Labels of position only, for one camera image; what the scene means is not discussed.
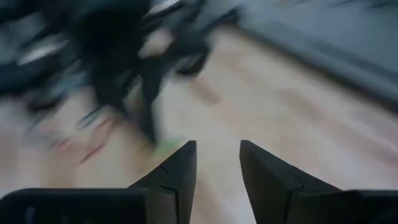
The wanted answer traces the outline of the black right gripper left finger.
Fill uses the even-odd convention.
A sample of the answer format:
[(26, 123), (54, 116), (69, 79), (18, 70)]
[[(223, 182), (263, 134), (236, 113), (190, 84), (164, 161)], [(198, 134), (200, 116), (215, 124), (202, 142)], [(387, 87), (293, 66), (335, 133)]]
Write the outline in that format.
[(190, 224), (197, 181), (197, 142), (188, 141), (130, 185), (144, 190), (147, 224)]

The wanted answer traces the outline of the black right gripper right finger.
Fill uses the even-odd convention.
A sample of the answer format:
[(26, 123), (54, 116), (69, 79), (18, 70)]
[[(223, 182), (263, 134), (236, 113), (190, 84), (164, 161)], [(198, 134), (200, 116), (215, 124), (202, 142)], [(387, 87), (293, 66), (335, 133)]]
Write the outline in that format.
[(294, 197), (340, 191), (248, 140), (240, 142), (239, 160), (257, 224), (320, 224)]

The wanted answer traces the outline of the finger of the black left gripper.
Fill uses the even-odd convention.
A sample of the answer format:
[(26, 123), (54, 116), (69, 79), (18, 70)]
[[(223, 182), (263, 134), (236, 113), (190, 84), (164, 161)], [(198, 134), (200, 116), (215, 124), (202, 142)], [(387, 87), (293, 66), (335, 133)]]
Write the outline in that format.
[(140, 108), (139, 128), (146, 138), (153, 141), (153, 120), (152, 120), (152, 101), (150, 99), (150, 89), (147, 81), (143, 80), (141, 84), (142, 103)]
[(159, 82), (156, 79), (153, 79), (148, 84), (148, 105), (149, 105), (149, 138), (152, 143), (157, 144), (157, 133), (156, 133), (156, 125), (155, 125), (155, 103), (157, 96), (159, 93)]

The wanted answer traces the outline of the green rubber band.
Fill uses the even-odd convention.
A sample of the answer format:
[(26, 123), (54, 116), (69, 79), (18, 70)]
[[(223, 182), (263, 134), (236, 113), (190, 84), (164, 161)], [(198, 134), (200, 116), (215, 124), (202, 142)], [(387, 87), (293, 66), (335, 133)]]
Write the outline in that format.
[(169, 154), (175, 152), (179, 149), (181, 142), (183, 142), (184, 138), (172, 138), (161, 141), (155, 148), (152, 158), (157, 160), (168, 156)]

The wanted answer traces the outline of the red rubber band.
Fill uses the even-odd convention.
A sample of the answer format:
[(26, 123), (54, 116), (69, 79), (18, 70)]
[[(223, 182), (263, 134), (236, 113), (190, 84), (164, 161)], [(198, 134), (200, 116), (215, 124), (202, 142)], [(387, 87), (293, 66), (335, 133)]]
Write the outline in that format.
[(82, 164), (100, 152), (109, 143), (112, 132), (118, 122), (106, 118), (96, 125), (92, 125), (87, 131), (78, 131), (55, 145), (59, 152), (72, 153), (77, 162)]

